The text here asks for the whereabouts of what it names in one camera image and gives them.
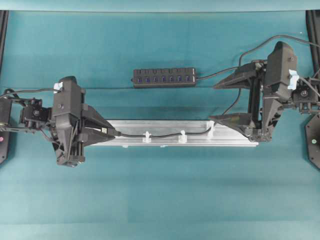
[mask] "metal bar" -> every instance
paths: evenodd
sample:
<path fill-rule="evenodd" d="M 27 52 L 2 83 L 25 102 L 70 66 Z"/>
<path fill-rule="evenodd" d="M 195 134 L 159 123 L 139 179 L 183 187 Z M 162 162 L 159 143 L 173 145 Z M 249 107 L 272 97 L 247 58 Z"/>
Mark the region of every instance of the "metal bar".
<path fill-rule="evenodd" d="M 0 73 L 5 49 L 9 11 L 0 10 Z"/>
<path fill-rule="evenodd" d="M 205 120 L 108 120 L 117 131 L 130 135 L 141 135 L 147 131 L 156 135 L 179 133 L 182 130 L 189 133 L 200 133 L 213 127 L 213 121 Z M 179 138 L 152 138 L 151 142 L 143 142 L 142 138 L 116 137 L 107 142 L 96 143 L 94 146 L 233 146 L 233 147 L 255 147 L 257 142 L 250 142 L 239 132 L 217 124 L 214 128 L 213 137 L 208 134 L 188 135 L 186 143 L 180 143 Z"/>

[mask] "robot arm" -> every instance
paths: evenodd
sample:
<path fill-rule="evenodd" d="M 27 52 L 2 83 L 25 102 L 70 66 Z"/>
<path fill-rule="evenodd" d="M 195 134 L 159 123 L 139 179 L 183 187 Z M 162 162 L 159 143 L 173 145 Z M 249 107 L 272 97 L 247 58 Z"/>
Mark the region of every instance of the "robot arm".
<path fill-rule="evenodd" d="M 93 107 L 85 104 L 86 91 L 74 76 L 62 78 L 55 86 L 53 107 L 42 107 L 41 99 L 0 98 L 0 131 L 35 133 L 49 130 L 58 165 L 75 167 L 85 161 L 84 147 L 119 136 L 113 126 Z M 12 103 L 23 106 L 19 123 L 10 125 Z"/>
<path fill-rule="evenodd" d="M 296 76 L 291 76 L 290 72 L 296 73 L 297 60 L 293 49 L 279 41 L 267 60 L 256 60 L 239 67 L 214 88 L 248 89 L 248 111 L 210 118 L 238 131 L 252 142 L 269 142 L 284 109 L 298 109 L 301 114 L 319 114 L 320 81 L 314 78 L 294 79 Z M 310 160 L 320 168 L 320 158 L 310 156 L 309 151 Z"/>

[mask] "power cord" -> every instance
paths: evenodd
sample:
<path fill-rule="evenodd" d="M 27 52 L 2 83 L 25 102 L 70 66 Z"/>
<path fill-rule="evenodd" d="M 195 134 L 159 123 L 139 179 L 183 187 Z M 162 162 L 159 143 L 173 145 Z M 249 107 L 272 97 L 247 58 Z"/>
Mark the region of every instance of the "power cord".
<path fill-rule="evenodd" d="M 206 133 L 208 133 L 211 130 L 211 127 L 209 127 L 207 130 L 203 131 L 203 132 L 186 132 L 185 135 L 188 136 L 201 136 L 204 135 Z M 170 138 L 170 137 L 176 137 L 176 136 L 181 136 L 181 132 L 177 132 L 177 133 L 171 133 L 171 134 L 167 134 L 167 135 L 150 135 L 151 139 L 164 139 L 164 138 Z M 132 135 L 132 134 L 124 134 L 124 133 L 120 133 L 121 137 L 126 137 L 126 138 L 145 138 L 145 135 L 142 134 L 137 134 L 137 135 Z"/>
<path fill-rule="evenodd" d="M 60 90 L 57 90 L 57 89 L 53 89 L 53 88 L 41 88 L 41 89 L 37 89 L 37 90 L 20 90 L 20 91 L 11 91 L 12 89 L 10 90 L 6 90 L 4 92 L 4 94 L 0 95 L 0 99 L 2 98 L 5 98 L 5 97 L 8 97 L 10 95 L 17 95 L 17 94 L 31 94 L 31 93 L 39 93 L 39 92 L 60 92 Z"/>

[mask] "wire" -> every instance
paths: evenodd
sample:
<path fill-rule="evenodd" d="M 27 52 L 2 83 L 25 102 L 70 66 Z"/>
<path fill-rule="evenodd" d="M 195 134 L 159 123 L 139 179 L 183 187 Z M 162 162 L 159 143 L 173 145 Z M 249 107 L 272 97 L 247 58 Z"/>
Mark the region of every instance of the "wire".
<path fill-rule="evenodd" d="M 319 73 L 320 73 L 320 68 L 318 69 L 318 71 L 315 72 L 315 74 L 312 76 L 312 78 L 314 79 Z"/>
<path fill-rule="evenodd" d="M 224 74 L 226 72 L 229 72 L 229 71 L 232 71 L 232 70 L 236 70 L 237 68 L 238 68 L 237 66 L 229 67 L 229 68 L 226 68 L 224 70 L 221 70 L 221 71 L 215 72 L 213 74 L 210 74 L 208 76 L 197 77 L 196 80 L 198 81 L 198 80 L 210 79 L 210 78 L 213 78 L 213 77 L 218 76 L 220 74 Z"/>
<path fill-rule="evenodd" d="M 261 43 L 260 45 L 258 45 L 257 47 L 249 50 L 249 51 L 246 51 L 244 53 L 241 54 L 241 56 L 239 57 L 239 67 L 242 65 L 241 62 L 242 62 L 242 58 L 250 53 L 253 53 L 255 52 L 256 50 L 260 49 L 261 47 L 263 47 L 264 45 L 266 45 L 268 42 L 270 42 L 271 40 L 273 39 L 280 39 L 280 38 L 284 38 L 284 39 L 291 39 L 291 40 L 295 40 L 297 42 L 301 42 L 301 43 L 304 43 L 304 44 L 309 44 L 309 45 L 312 45 L 312 46 L 315 46 L 317 48 L 320 48 L 320 45 L 314 43 L 314 42 L 311 42 L 311 41 L 306 41 L 306 40 L 303 40 L 301 38 L 298 38 L 298 37 L 294 37 L 294 36 L 289 36 L 289 35 L 275 35 L 275 36 L 272 36 L 270 38 L 268 38 L 267 40 L 265 40 L 263 43 Z"/>
<path fill-rule="evenodd" d="M 200 136 L 200 135 L 204 135 L 206 133 L 208 133 L 211 130 L 211 127 L 209 127 L 207 130 L 203 131 L 203 132 L 186 132 L 185 135 L 189 135 L 189 136 Z M 164 138 L 170 138 L 170 137 L 176 137 L 176 136 L 181 136 L 181 132 L 177 132 L 177 133 L 171 133 L 171 134 L 167 134 L 167 135 L 151 135 L 150 138 L 151 139 L 164 139 Z M 126 137 L 126 138 L 145 138 L 146 136 L 143 134 L 124 134 L 121 133 L 120 134 L 121 137 Z"/>
<path fill-rule="evenodd" d="M 13 94 L 28 94 L 28 93 L 39 93 L 39 92 L 60 92 L 60 90 L 57 89 L 53 89 L 53 88 L 41 88 L 41 89 L 37 89 L 37 90 L 20 90 L 20 91 L 12 91 L 12 92 L 8 92 L 8 93 L 4 93 L 2 95 L 0 95 L 0 99 L 5 98 L 7 96 L 13 95 Z"/>
<path fill-rule="evenodd" d="M 303 77 L 300 77 L 300 80 L 302 80 L 305 84 L 307 84 L 308 87 L 309 87 L 312 91 L 314 91 L 314 92 L 318 95 L 318 97 L 320 98 L 320 93 L 311 85 L 310 82 L 308 82 L 308 81 L 307 81 L 306 79 L 304 79 Z"/>
<path fill-rule="evenodd" d="M 14 92 L 14 90 L 11 89 L 11 88 L 7 88 L 6 90 L 4 90 L 4 94 L 11 93 L 14 96 L 14 97 L 12 97 L 12 99 L 17 99 L 17 100 L 20 99 L 18 94 L 15 94 L 13 92 Z M 25 102 L 23 100 L 18 100 L 17 103 L 19 103 L 22 107 L 26 106 L 26 104 L 25 104 Z"/>

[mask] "white tape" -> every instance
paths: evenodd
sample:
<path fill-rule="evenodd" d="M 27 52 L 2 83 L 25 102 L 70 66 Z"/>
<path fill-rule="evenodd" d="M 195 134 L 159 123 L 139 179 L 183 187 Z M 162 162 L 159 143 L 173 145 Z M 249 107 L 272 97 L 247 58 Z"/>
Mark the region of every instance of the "white tape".
<path fill-rule="evenodd" d="M 296 90 L 297 88 L 297 81 L 300 79 L 297 71 L 289 69 L 290 74 L 290 83 L 288 85 L 288 89 Z"/>

